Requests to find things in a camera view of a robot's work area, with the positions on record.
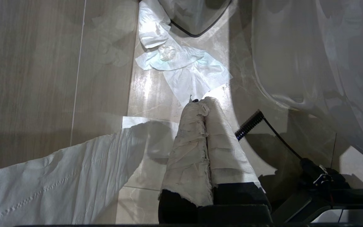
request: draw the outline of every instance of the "white ceramic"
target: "white ceramic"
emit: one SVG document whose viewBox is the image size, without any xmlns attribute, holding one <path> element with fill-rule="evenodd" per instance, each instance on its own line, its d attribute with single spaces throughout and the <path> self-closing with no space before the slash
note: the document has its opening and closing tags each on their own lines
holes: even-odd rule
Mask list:
<svg viewBox="0 0 363 227">
<path fill-rule="evenodd" d="M 252 54 L 266 96 L 363 153 L 363 0 L 256 0 Z"/>
</svg>

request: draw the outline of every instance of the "black wire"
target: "black wire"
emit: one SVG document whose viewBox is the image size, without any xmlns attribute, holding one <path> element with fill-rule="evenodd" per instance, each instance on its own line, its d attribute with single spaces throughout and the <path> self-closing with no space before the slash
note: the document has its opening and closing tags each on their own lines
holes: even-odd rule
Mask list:
<svg viewBox="0 0 363 227">
<path fill-rule="evenodd" d="M 277 131 L 271 126 L 271 124 L 265 119 L 263 113 L 260 110 L 257 110 L 254 115 L 252 115 L 245 124 L 235 133 L 236 138 L 238 140 L 241 140 L 248 132 L 250 132 L 256 125 L 258 125 L 262 120 L 264 120 L 268 127 L 274 132 L 274 134 L 277 136 L 277 138 L 299 159 L 302 159 L 300 155 L 298 155 L 297 152 L 295 152 L 290 145 L 288 145 L 285 140 L 278 134 Z"/>
<path fill-rule="evenodd" d="M 266 123 L 267 123 L 267 125 L 268 125 L 268 127 L 270 127 L 270 129 L 274 132 L 274 134 L 279 138 L 279 140 L 290 150 L 290 151 L 292 151 L 292 153 L 295 155 L 295 156 L 297 156 L 300 160 L 302 159 L 302 157 L 300 156 L 300 155 L 298 155 L 298 153 L 297 152 L 295 152 L 293 149 L 292 149 L 292 147 L 290 146 L 290 145 L 288 145 L 286 142 L 285 142 L 285 140 L 278 134 L 278 132 L 277 131 L 275 131 L 274 130 L 274 128 L 270 125 L 270 123 L 267 121 L 267 119 L 263 119 Z"/>
</svg>

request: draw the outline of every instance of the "torn paper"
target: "torn paper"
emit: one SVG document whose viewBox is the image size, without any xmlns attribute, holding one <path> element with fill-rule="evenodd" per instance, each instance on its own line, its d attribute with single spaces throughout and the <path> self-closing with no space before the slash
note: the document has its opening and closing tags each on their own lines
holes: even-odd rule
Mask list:
<svg viewBox="0 0 363 227">
<path fill-rule="evenodd" d="M 169 34 L 168 16 L 163 16 L 158 0 L 140 2 L 139 36 L 141 43 L 150 49 L 135 61 L 143 70 L 163 71 L 167 83 L 182 106 L 189 100 L 201 99 L 230 79 L 229 71 L 206 51 L 180 46 Z"/>
<path fill-rule="evenodd" d="M 90 224 L 139 166 L 147 124 L 0 169 L 0 226 Z"/>
<path fill-rule="evenodd" d="M 169 38 L 170 18 L 158 0 L 143 0 L 138 13 L 138 35 L 145 48 L 153 48 Z"/>
</svg>

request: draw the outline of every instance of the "beige tile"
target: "beige tile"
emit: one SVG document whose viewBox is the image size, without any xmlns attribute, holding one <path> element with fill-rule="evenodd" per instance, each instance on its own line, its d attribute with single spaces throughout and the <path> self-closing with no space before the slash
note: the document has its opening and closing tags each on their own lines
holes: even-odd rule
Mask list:
<svg viewBox="0 0 363 227">
<path fill-rule="evenodd" d="M 343 210 L 340 223 L 363 223 L 363 210 Z"/>
<path fill-rule="evenodd" d="M 331 167 L 339 171 L 352 188 L 363 188 L 363 154 L 338 135 Z"/>
<path fill-rule="evenodd" d="M 137 14 L 137 0 L 87 1 L 72 144 L 121 129 Z"/>
<path fill-rule="evenodd" d="M 123 187 L 118 194 L 116 224 L 158 224 L 159 191 Z"/>
<path fill-rule="evenodd" d="M 327 210 L 320 214 L 311 223 L 337 223 L 343 210 Z"/>
<path fill-rule="evenodd" d="M 83 12 L 0 0 L 0 168 L 69 146 Z"/>
<path fill-rule="evenodd" d="M 117 201 L 116 198 L 99 216 L 95 219 L 93 224 L 115 224 L 117 216 Z"/>
<path fill-rule="evenodd" d="M 170 31 L 180 45 L 206 50 L 229 69 L 233 79 L 207 96 L 220 101 L 233 130 L 260 109 L 300 155 L 330 166 L 335 133 L 319 119 L 283 108 L 258 89 L 251 55 L 251 10 L 251 1 L 232 1 L 218 22 L 198 38 L 187 36 L 175 26 Z M 137 40 L 134 56 L 143 52 Z M 143 71 L 136 63 L 133 65 L 128 115 L 179 122 L 182 110 L 162 72 Z M 264 122 L 241 145 L 270 200 L 286 198 L 295 190 L 301 173 L 299 160 Z"/>
</svg>

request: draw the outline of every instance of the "tissue paper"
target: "tissue paper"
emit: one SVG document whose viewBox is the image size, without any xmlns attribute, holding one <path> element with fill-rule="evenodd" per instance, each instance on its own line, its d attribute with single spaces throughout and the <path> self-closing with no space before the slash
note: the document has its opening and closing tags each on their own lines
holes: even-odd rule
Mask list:
<svg viewBox="0 0 363 227">
<path fill-rule="evenodd" d="M 179 124 L 143 117 L 123 117 L 123 128 L 147 123 L 147 149 L 149 158 L 169 158 Z"/>
<path fill-rule="evenodd" d="M 206 97 L 201 102 L 210 109 L 205 120 L 212 185 L 216 187 L 218 184 L 253 182 L 260 188 L 260 181 L 232 131 L 219 101 Z"/>
<path fill-rule="evenodd" d="M 207 114 L 208 109 L 197 102 L 183 109 L 161 187 L 197 206 L 213 204 L 204 123 Z"/>
<path fill-rule="evenodd" d="M 213 187 L 247 182 L 261 188 L 218 100 L 206 97 L 188 103 L 161 189 L 178 193 L 196 206 L 207 206 L 213 204 Z"/>
<path fill-rule="evenodd" d="M 180 46 L 170 36 L 167 25 L 170 20 L 163 13 L 157 0 L 140 2 L 138 32 L 141 43 L 146 48 L 159 47 L 147 50 L 135 61 L 143 70 L 163 71 L 172 92 L 181 105 L 185 106 L 189 100 L 201 99 L 210 90 L 225 84 L 232 76 L 222 63 L 204 50 Z"/>
<path fill-rule="evenodd" d="M 90 224 L 139 166 L 147 124 L 0 169 L 0 226 Z"/>
</svg>

